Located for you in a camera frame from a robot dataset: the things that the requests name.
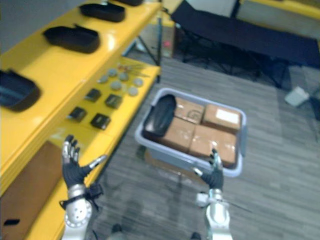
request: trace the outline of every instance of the cardboard box lid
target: cardboard box lid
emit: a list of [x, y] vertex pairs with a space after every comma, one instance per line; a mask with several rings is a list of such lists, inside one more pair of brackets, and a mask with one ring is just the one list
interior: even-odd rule
[[177, 118], [189, 121], [194, 124], [199, 124], [201, 122], [202, 116], [205, 111], [204, 106], [184, 100], [180, 97], [175, 97], [175, 100], [176, 109], [174, 115]]
[[222, 126], [238, 131], [241, 128], [241, 120], [242, 115], [236, 110], [208, 104], [205, 107], [202, 123], [209, 127]]
[[196, 125], [189, 153], [196, 157], [208, 157], [215, 148], [223, 163], [231, 165], [236, 161], [236, 142], [237, 137], [232, 133]]
[[159, 142], [186, 153], [190, 147], [195, 126], [193, 123], [174, 117], [165, 135], [159, 138]]
[[25, 238], [61, 177], [61, 149], [47, 141], [1, 196], [3, 240]]

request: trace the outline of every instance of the cable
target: cable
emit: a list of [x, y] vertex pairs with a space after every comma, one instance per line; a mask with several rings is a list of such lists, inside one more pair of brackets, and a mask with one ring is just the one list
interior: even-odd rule
[[92, 232], [93, 232], [93, 235], [95, 236], [95, 239], [98, 240], [98, 235], [97, 235], [97, 233], [95, 232], [95, 230], [92, 229]]

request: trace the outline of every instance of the storage box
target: storage box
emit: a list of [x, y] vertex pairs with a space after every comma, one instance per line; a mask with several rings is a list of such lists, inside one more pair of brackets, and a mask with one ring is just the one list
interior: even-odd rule
[[191, 145], [194, 131], [195, 125], [193, 123], [174, 117], [165, 135], [158, 138], [158, 142], [186, 153]]
[[2, 240], [25, 239], [61, 177], [61, 149], [46, 142], [1, 196]]
[[201, 124], [213, 129], [236, 134], [242, 126], [241, 117], [241, 112], [238, 110], [221, 105], [208, 104], [205, 107]]
[[196, 175], [194, 172], [192, 171], [187, 171], [187, 170], [184, 170], [182, 168], [179, 168], [177, 166], [174, 166], [172, 164], [169, 164], [169, 163], [166, 163], [164, 161], [161, 161], [161, 160], [158, 160], [158, 159], [155, 159], [151, 156], [151, 154], [149, 153], [148, 150], [145, 151], [144, 153], [144, 160], [146, 163], [152, 165], [152, 166], [155, 166], [157, 168], [160, 168], [160, 169], [163, 169], [163, 170], [166, 170], [168, 172], [171, 172], [173, 174], [176, 174], [176, 175], [182, 175], [182, 176], [185, 176], [187, 177], [188, 179], [191, 179], [195, 182], [198, 182], [200, 184], [204, 184], [204, 185], [207, 185], [198, 175]]
[[[171, 88], [162, 88], [160, 89], [155, 98], [153, 99], [151, 105], [154, 106], [158, 102], [158, 100], [168, 94], [172, 94], [175, 97], [186, 99], [196, 104], [200, 104], [206, 106], [208, 104], [218, 105], [220, 107], [237, 111], [241, 114], [241, 129], [236, 133], [236, 146], [235, 146], [235, 164], [231, 168], [223, 168], [223, 174], [226, 177], [237, 177], [240, 175], [243, 166], [243, 158], [246, 155], [246, 139], [247, 139], [247, 117], [246, 114], [238, 108], [224, 105], [215, 101], [211, 101], [202, 97], [198, 97], [195, 95], [191, 95], [182, 91], [177, 91]], [[164, 146], [158, 142], [154, 142], [143, 137], [143, 129], [144, 129], [144, 121], [147, 118], [149, 111], [145, 113], [144, 118], [141, 123], [138, 125], [134, 137], [138, 143], [143, 146], [146, 146], [151, 156], [154, 159], [166, 162], [168, 164], [174, 165], [178, 168], [192, 171], [193, 167], [197, 167], [200, 170], [211, 173], [212, 169], [210, 164], [200, 159], [199, 157], [192, 156], [190, 154], [186, 154], [180, 151], [177, 151], [171, 147]]]
[[212, 149], [220, 155], [224, 167], [229, 167], [236, 162], [235, 135], [207, 126], [195, 126], [189, 154], [196, 157], [209, 157]]
[[176, 97], [174, 116], [193, 124], [199, 124], [204, 114], [205, 107], [194, 102]]

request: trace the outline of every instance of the white label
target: white label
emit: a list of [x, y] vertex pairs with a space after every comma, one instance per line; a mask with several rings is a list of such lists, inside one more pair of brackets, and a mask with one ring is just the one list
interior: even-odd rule
[[216, 111], [216, 115], [215, 115], [218, 119], [233, 123], [233, 124], [238, 124], [239, 123], [239, 115], [232, 113], [232, 112], [228, 112], [228, 111], [224, 111], [221, 109], [218, 109], [218, 111]]

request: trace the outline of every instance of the wall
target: wall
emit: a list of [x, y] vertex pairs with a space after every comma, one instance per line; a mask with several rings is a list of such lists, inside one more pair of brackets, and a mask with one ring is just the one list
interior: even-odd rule
[[237, 18], [320, 40], [320, 20], [257, 2], [245, 1]]
[[1, 53], [85, 0], [0, 0]]

